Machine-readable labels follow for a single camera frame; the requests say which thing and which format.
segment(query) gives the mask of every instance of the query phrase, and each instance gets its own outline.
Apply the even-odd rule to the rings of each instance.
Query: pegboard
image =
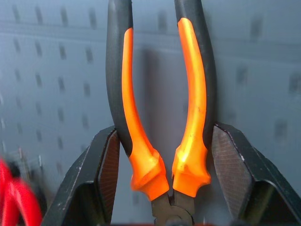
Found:
[[[301,194],[301,15],[298,0],[203,0],[218,76],[219,120],[242,130]],[[107,0],[0,3],[0,151],[41,156],[51,202],[94,134],[113,124],[105,84]],[[134,0],[133,77],[139,115],[171,175],[188,85],[172,0]],[[212,160],[197,222],[230,220]],[[113,222],[152,222],[130,190],[123,150]]]

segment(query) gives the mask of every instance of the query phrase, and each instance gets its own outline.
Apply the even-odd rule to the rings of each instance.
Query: orange grip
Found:
[[[133,168],[131,187],[144,192],[150,201],[169,190],[164,162],[149,142],[135,105],[132,81],[133,28],[124,35],[122,58],[122,101],[133,147],[129,156]]]
[[[185,133],[174,156],[173,188],[195,197],[198,189],[211,181],[206,170],[207,148],[203,141],[207,101],[206,80],[201,53],[191,21],[181,18],[178,28],[188,77],[189,106]]]

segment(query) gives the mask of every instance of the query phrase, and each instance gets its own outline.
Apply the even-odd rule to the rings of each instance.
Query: metal plier head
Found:
[[[164,162],[140,122],[132,82],[133,16],[131,0],[109,0],[106,82],[113,121],[133,168],[131,187],[152,202],[157,225],[172,219],[193,224],[193,198],[210,183],[206,154],[210,148],[216,99],[214,56],[200,0],[175,0],[186,65],[189,107],[185,133],[172,168],[174,200]]]

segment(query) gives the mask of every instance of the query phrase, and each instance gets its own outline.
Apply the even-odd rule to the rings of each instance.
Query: black handle grip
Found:
[[[174,0],[177,22],[182,18],[190,20],[198,41],[206,80],[206,119],[203,141],[206,148],[211,146],[213,126],[216,120],[216,70],[214,55],[201,0]]]
[[[132,139],[127,128],[122,101],[122,59],[125,32],[133,27],[132,1],[109,0],[106,46],[106,83],[111,114],[127,156]]]

